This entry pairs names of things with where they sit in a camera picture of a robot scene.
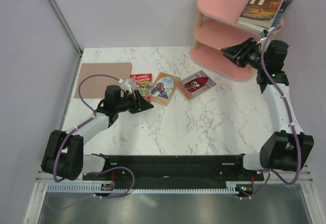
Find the blue Nineteen Eighty-Four book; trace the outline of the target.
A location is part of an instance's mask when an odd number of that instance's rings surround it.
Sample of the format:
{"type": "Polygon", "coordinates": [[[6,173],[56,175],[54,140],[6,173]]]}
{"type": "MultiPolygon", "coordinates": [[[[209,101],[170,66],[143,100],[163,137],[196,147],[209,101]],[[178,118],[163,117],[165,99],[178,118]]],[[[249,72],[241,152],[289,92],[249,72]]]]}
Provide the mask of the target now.
{"type": "Polygon", "coordinates": [[[276,28],[281,22],[291,1],[250,0],[238,18],[237,24],[261,33],[264,29],[276,28]]]}

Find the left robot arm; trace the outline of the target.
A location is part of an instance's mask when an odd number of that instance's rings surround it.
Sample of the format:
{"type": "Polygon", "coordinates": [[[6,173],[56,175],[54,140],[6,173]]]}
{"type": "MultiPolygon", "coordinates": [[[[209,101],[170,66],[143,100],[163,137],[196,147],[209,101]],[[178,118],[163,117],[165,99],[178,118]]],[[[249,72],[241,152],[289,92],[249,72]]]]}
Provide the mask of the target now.
{"type": "Polygon", "coordinates": [[[92,115],[68,131],[51,132],[41,163],[43,172],[53,175],[55,182],[75,180],[84,166],[84,145],[111,127],[119,113],[140,113],[154,108],[139,91],[125,91],[117,85],[107,86],[104,98],[92,115]]]}

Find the brown Edward Tulane book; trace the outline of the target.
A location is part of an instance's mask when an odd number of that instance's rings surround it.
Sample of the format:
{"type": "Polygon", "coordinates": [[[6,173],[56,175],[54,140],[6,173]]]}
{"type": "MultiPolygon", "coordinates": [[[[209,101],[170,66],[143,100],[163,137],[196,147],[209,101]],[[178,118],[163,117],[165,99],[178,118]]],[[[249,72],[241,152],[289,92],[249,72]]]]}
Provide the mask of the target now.
{"type": "Polygon", "coordinates": [[[262,32],[269,29],[283,0],[249,0],[238,18],[238,25],[262,32]]]}

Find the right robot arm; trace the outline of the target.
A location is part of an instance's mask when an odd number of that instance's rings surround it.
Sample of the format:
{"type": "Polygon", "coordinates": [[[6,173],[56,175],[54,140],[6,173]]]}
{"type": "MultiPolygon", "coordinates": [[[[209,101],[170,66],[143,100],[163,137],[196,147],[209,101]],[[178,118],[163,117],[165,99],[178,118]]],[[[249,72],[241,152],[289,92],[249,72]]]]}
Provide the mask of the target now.
{"type": "Polygon", "coordinates": [[[233,167],[233,174],[245,180],[252,170],[301,170],[314,146],[311,135],[303,132],[289,98],[289,81],[282,70],[288,44],[273,40],[266,51],[262,41],[249,38],[241,44],[223,48],[222,54],[235,65],[249,65],[257,70],[260,88],[272,121],[273,133],[256,154],[245,154],[242,162],[233,167]]]}

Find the pink Shakespeare story book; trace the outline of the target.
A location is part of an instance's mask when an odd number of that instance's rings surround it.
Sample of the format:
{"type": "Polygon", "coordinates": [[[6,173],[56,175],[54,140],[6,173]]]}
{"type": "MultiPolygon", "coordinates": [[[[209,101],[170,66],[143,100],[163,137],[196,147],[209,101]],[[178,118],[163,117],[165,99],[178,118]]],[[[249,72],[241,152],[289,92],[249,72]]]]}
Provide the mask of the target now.
{"type": "Polygon", "coordinates": [[[178,82],[176,88],[186,101],[190,102],[215,85],[216,83],[201,70],[178,82]]]}

